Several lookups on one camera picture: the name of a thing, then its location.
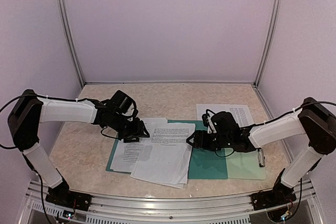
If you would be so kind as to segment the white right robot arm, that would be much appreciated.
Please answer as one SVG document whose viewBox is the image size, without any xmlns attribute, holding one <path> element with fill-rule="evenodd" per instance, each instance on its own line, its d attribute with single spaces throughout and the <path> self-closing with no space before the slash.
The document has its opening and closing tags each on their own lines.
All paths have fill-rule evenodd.
<svg viewBox="0 0 336 224">
<path fill-rule="evenodd" d="M 249 153 L 278 140 L 306 135 L 309 143 L 278 176 L 269 201 L 281 204 L 297 182 L 335 150 L 335 115 L 326 101 L 305 98 L 302 105 L 283 115 L 259 124 L 240 127 L 230 112 L 213 113 L 207 110 L 202 116 L 207 130 L 197 130 L 186 139 L 192 148 L 212 152 L 231 148 L 236 153 Z"/>
</svg>

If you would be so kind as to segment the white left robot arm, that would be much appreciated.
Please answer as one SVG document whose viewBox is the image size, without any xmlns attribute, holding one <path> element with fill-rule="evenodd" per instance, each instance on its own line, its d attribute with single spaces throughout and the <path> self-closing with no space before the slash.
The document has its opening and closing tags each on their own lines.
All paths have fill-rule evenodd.
<svg viewBox="0 0 336 224">
<path fill-rule="evenodd" d="M 116 131 L 116 139 L 125 143 L 138 142 L 150 136 L 146 126 L 137 116 L 136 102 L 118 90 L 110 99 L 64 99 L 36 94 L 27 89 L 12 100 L 7 124 L 15 148 L 24 156 L 31 169 L 53 189 L 53 197 L 66 206 L 73 201 L 73 193 L 61 173 L 51 162 L 39 143 L 40 124 L 48 122 L 78 122 L 98 125 L 103 130 Z"/>
</svg>

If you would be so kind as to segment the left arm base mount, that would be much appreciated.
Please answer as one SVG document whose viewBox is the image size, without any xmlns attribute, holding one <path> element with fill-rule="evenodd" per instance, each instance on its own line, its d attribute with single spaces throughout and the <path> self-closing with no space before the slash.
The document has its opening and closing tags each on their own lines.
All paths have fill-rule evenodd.
<svg viewBox="0 0 336 224">
<path fill-rule="evenodd" d="M 57 206 L 71 208 L 73 210 L 88 211 L 92 196 L 69 189 L 66 182 L 62 182 L 55 188 L 48 188 L 46 201 Z"/>
</svg>

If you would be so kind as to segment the printed paper sheet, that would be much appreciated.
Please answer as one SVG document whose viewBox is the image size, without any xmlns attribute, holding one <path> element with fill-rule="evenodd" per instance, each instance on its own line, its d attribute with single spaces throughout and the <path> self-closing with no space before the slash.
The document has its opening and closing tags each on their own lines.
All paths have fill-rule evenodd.
<svg viewBox="0 0 336 224">
<path fill-rule="evenodd" d="M 138 156 L 142 152 L 144 144 L 150 141 L 155 126 L 167 123 L 166 118 L 143 118 L 142 121 L 150 137 L 140 138 L 139 142 L 132 143 L 123 143 L 122 141 L 115 140 L 106 171 L 130 174 L 138 160 Z"/>
</svg>

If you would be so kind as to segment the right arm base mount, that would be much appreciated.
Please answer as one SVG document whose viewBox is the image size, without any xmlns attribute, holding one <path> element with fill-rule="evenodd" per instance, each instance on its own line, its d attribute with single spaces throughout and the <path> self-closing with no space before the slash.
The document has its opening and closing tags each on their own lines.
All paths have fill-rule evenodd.
<svg viewBox="0 0 336 224">
<path fill-rule="evenodd" d="M 281 176 L 283 172 L 284 170 L 278 175 L 271 190 L 259 191 L 251 194 L 250 198 L 254 210 L 280 206 L 286 203 L 294 202 L 297 199 L 294 189 L 281 183 Z"/>
</svg>

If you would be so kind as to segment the printed paper stack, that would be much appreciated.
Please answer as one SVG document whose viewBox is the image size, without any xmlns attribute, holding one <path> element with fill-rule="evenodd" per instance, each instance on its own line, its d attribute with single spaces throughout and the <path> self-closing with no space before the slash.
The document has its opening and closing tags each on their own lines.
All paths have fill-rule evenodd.
<svg viewBox="0 0 336 224">
<path fill-rule="evenodd" d="M 186 139 L 194 131 L 193 123 L 156 124 L 130 177 L 149 183 L 183 187 L 188 181 L 192 153 L 192 147 Z"/>
</svg>

